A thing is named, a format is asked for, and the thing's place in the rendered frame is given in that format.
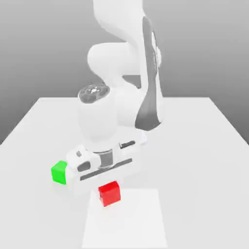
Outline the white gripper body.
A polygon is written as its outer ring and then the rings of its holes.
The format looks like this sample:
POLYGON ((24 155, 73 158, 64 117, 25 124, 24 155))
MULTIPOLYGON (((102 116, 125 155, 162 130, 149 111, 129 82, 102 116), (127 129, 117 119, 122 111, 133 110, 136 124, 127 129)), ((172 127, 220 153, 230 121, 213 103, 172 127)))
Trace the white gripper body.
POLYGON ((88 151, 81 144, 67 154, 65 184, 73 192, 87 192, 120 181, 141 168, 142 146, 139 143, 119 143, 102 152, 88 151))

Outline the small green cube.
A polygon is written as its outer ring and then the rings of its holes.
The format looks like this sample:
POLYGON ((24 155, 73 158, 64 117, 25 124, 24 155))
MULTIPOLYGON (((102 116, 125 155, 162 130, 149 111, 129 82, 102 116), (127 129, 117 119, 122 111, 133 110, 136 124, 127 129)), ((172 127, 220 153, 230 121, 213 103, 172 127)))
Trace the small green cube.
POLYGON ((54 182, 66 185, 67 162, 60 160, 51 168, 52 179, 54 182))

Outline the small red cube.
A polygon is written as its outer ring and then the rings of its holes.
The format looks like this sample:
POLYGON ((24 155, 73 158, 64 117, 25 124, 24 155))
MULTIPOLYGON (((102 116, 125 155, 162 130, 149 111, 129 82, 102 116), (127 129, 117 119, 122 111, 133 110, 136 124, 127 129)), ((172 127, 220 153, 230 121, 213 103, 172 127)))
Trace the small red cube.
POLYGON ((98 191, 100 201, 104 207, 121 200, 120 186, 117 181, 100 186, 98 191))

